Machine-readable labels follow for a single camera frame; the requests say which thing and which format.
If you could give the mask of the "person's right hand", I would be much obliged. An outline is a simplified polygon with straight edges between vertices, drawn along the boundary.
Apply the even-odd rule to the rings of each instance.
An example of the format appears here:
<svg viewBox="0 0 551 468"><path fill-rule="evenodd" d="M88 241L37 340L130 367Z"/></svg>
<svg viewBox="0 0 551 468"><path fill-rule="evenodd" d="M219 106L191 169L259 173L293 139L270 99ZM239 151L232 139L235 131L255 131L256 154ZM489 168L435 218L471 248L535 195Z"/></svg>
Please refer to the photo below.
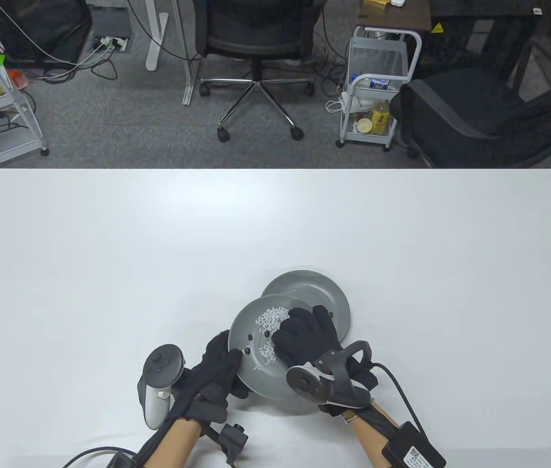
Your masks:
<svg viewBox="0 0 551 468"><path fill-rule="evenodd" d="M282 321L271 337L274 352L288 368L313 363L329 351L342 351L331 315L325 306L313 306L312 312L302 308L289 310L289 318ZM378 379L369 366L353 357L347 359L349 377L371 391ZM341 415L345 408L332 405L318 406L321 412L332 417Z"/></svg>

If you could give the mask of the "person's left hand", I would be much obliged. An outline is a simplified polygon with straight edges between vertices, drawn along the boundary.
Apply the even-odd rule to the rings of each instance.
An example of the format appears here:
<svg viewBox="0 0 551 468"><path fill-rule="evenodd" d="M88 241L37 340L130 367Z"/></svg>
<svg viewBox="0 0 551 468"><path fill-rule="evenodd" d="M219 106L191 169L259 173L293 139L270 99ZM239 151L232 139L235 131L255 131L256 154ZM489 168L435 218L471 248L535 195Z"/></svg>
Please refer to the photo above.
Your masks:
<svg viewBox="0 0 551 468"><path fill-rule="evenodd" d="M229 350L229 330L224 330L209 341L202 355L202 361L192 368L184 368L179 379L173 383L174 403L166 422L173 423L186 418L194 401L204 397L203 390L211 385L219 389L224 400L231 394L246 399L251 390L238 378L238 369L243 352Z"/></svg>

